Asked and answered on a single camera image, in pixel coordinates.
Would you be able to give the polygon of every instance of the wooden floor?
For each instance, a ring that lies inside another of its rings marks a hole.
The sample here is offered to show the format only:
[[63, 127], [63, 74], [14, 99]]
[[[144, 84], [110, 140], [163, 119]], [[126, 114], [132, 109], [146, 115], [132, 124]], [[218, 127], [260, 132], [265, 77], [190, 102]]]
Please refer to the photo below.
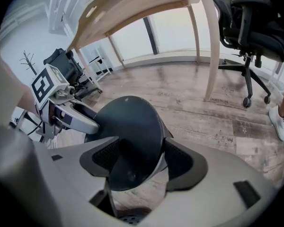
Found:
[[[245, 79], [238, 72], [219, 70], [209, 102], [203, 98], [208, 80], [208, 65], [165, 63], [114, 72], [101, 82], [101, 95], [85, 98], [94, 110], [111, 100], [133, 95], [149, 101], [175, 138], [228, 151], [245, 160], [264, 177], [280, 187], [284, 183], [284, 142], [281, 142], [267, 115], [263, 89], [253, 83], [252, 106], [245, 109]], [[64, 131], [55, 146], [82, 143], [84, 134]], [[125, 192], [113, 192], [118, 209], [154, 209], [164, 198], [167, 170], [143, 185]]]

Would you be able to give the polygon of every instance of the office chair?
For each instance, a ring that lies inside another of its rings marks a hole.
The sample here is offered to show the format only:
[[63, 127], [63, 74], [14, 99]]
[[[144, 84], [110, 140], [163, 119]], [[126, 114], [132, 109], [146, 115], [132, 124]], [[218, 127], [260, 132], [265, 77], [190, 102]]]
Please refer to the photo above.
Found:
[[56, 49], [54, 53], [43, 61], [43, 64], [50, 64], [59, 69], [71, 86], [77, 86], [79, 78], [83, 75], [81, 67], [73, 58], [72, 51], [65, 52], [63, 49]]
[[[231, 49], [240, 50], [245, 65], [222, 65], [219, 69], [240, 71], [245, 77], [248, 96], [243, 106], [251, 106], [254, 79], [266, 92], [266, 104], [270, 103], [270, 91], [263, 81], [249, 68], [251, 56], [255, 56], [255, 66], [261, 68], [261, 56], [284, 62], [284, 30], [277, 24], [278, 13], [272, 5], [263, 0], [213, 0], [219, 12], [221, 43]], [[235, 23], [231, 7], [242, 9], [241, 23]]]

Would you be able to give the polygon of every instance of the wooden table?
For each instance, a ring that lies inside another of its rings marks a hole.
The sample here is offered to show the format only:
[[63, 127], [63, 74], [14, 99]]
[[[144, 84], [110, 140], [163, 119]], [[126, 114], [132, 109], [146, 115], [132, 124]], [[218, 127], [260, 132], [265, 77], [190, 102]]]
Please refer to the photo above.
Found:
[[[192, 3], [198, 3], [199, 1], [200, 0], [91, 0], [79, 19], [77, 33], [73, 41], [67, 48], [67, 51], [75, 49], [80, 60], [83, 63], [84, 68], [87, 72], [89, 72], [87, 64], [85, 63], [80, 52], [80, 48], [108, 37], [110, 42], [112, 43], [118, 59], [124, 66], [124, 63], [121, 60], [121, 57], [118, 54], [118, 51], [114, 46], [113, 40], [111, 38], [111, 35], [113, 33], [138, 19], [149, 16], [151, 14], [170, 9], [187, 7], [193, 24], [197, 62], [199, 62], [199, 37], [194, 12], [191, 7]], [[205, 94], [205, 100], [209, 100], [218, 71], [220, 38], [218, 19], [216, 16], [213, 0], [202, 0], [202, 3], [208, 21], [211, 42], [210, 73]], [[101, 89], [100, 85], [93, 77], [93, 74], [89, 74], [96, 86]]]

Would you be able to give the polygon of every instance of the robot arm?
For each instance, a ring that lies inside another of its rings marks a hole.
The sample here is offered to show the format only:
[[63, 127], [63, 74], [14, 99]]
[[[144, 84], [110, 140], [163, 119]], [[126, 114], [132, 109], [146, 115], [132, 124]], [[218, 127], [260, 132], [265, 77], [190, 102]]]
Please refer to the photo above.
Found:
[[56, 67], [46, 64], [30, 88], [43, 122], [43, 127], [37, 133], [50, 139], [62, 129], [97, 133], [99, 125], [92, 120], [96, 113], [74, 98], [74, 87], [69, 85]]

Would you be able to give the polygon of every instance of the sneaker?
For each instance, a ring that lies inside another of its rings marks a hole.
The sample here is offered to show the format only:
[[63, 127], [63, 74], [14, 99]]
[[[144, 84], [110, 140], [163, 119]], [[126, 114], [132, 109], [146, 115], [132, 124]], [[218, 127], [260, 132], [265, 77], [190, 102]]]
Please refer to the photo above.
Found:
[[281, 141], [284, 141], [284, 117], [279, 115], [279, 106], [269, 110], [269, 118], [273, 126], [275, 127], [276, 133]]

